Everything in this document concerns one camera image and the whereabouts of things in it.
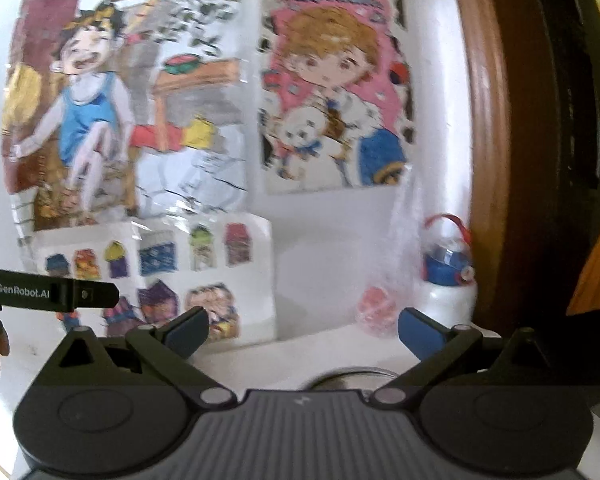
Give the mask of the brown wooden door frame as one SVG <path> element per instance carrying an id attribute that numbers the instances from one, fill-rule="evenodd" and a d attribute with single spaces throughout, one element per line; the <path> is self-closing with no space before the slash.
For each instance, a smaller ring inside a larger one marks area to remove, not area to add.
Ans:
<path id="1" fill-rule="evenodd" d="M 559 107 L 538 0 L 457 0 L 469 73 L 475 320 L 504 333 L 553 302 L 542 248 L 557 212 Z"/>

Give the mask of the steel plate with sticker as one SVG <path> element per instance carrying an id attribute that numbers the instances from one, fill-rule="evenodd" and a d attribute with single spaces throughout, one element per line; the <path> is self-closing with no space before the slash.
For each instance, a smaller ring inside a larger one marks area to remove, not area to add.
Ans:
<path id="1" fill-rule="evenodd" d="M 300 389 L 304 391 L 360 390 L 368 396 L 397 377 L 396 372 L 379 367 L 341 367 L 309 379 Z"/>

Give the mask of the girl with dog drawing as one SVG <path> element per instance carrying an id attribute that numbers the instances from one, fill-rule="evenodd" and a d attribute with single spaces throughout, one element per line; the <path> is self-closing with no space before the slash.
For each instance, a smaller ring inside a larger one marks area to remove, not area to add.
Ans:
<path id="1" fill-rule="evenodd" d="M 405 0 L 262 0 L 271 194 L 396 185 L 415 133 Z"/>

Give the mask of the boy with fan drawing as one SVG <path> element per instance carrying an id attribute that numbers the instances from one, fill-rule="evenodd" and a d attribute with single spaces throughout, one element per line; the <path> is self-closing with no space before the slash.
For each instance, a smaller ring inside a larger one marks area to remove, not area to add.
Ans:
<path id="1" fill-rule="evenodd" d="M 242 0 L 21 0 L 2 154 L 18 245 L 242 209 Z"/>

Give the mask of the houses drawing on paper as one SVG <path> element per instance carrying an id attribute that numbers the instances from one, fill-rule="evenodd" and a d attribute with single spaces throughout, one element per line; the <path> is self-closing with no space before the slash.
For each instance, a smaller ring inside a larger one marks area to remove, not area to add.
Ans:
<path id="1" fill-rule="evenodd" d="M 265 218 L 195 214 L 128 220 L 35 235 L 36 270 L 54 278 L 108 282 L 113 307 L 59 315 L 64 330 L 85 325 L 99 336 L 156 327 L 202 307 L 211 352 L 276 338 L 272 226 Z"/>

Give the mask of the white blue water bottle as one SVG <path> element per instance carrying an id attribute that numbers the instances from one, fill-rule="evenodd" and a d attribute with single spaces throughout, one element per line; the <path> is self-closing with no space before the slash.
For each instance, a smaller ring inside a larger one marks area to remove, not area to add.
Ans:
<path id="1" fill-rule="evenodd" d="M 418 308 L 441 325 L 452 328 L 471 322 L 478 285 L 471 234 L 462 219 L 455 214 L 435 214 L 425 220 L 425 231 L 442 220 L 449 220 L 456 234 L 426 239 Z"/>

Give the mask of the clear plastic bag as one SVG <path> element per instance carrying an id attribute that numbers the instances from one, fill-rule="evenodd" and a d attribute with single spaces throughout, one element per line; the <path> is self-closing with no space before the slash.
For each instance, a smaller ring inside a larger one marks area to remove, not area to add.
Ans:
<path id="1" fill-rule="evenodd" d="M 422 280 L 424 199 L 422 179 L 414 166 L 404 167 L 396 187 L 387 232 L 379 256 L 355 307 L 355 321 L 376 337 L 396 333 L 400 312 L 414 307 Z"/>

